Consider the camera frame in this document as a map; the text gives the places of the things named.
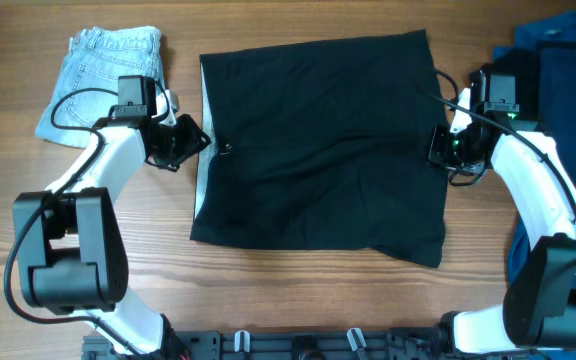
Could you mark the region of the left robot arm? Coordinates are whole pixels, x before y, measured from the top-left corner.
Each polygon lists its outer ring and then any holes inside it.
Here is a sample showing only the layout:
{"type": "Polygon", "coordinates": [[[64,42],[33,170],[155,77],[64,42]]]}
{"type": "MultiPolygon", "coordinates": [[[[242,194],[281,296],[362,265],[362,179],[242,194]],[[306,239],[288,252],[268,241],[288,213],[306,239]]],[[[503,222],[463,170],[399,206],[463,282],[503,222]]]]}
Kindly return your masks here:
{"type": "Polygon", "coordinates": [[[116,104],[86,128],[89,145],[67,172],[16,198],[4,297],[32,323],[87,323],[128,359],[189,359],[169,320],[128,286],[114,203],[143,165],[176,172],[211,141],[153,78],[121,76],[113,94],[116,104]]]}

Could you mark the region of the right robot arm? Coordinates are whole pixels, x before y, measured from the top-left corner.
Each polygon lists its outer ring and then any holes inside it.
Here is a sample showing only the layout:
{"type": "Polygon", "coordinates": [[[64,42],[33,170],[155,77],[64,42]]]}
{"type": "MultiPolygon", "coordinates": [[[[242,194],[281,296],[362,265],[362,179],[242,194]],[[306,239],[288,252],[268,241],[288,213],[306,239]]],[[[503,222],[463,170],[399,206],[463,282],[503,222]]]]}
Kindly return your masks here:
{"type": "Polygon", "coordinates": [[[542,120],[522,113],[516,78],[479,70],[447,101],[450,126],[433,130],[428,162],[455,187],[495,171],[515,202],[529,255],[501,304],[454,313],[445,323],[450,351],[470,358],[576,354],[576,189],[542,120]]]}

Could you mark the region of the black shorts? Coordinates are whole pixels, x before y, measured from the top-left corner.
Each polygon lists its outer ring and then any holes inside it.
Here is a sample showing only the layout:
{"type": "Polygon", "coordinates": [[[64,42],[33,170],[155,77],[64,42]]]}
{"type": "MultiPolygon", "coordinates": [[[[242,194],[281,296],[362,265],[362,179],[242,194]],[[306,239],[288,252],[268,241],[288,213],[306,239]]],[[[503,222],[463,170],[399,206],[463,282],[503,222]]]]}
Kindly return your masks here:
{"type": "Polygon", "coordinates": [[[204,54],[214,131],[194,240],[355,250],[435,268],[447,175],[427,159],[446,121],[425,31],[204,54]]]}

